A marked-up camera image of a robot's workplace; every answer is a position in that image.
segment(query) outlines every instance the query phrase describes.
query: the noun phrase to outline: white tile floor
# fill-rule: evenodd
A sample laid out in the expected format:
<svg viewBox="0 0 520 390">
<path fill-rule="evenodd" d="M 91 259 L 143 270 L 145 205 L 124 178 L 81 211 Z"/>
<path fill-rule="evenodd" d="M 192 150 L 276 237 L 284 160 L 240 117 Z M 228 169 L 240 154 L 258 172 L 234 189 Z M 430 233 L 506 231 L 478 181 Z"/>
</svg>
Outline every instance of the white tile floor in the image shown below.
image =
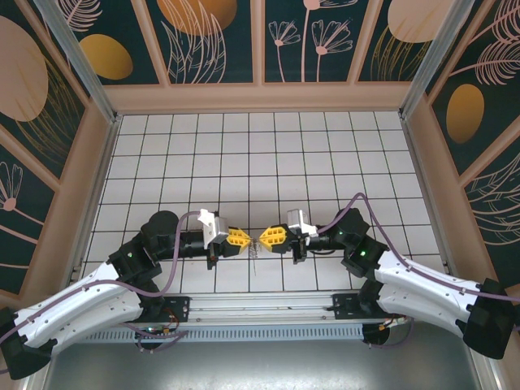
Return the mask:
<svg viewBox="0 0 520 390">
<path fill-rule="evenodd" d="M 258 237 L 303 209 L 330 222 L 357 192 L 402 254 L 443 271 L 427 208 L 395 112 L 288 112 L 125 116 L 115 146 L 84 273 L 130 240 L 157 210 L 219 210 Z M 371 218 L 366 205 L 355 206 Z M 195 218 L 189 228 L 200 228 Z M 370 230 L 378 240 L 379 232 Z M 339 257 L 294 266 L 255 246 L 208 271 L 203 258 L 177 267 L 171 293 L 345 290 L 363 280 Z M 155 281 L 161 288 L 171 262 Z"/>
</svg>

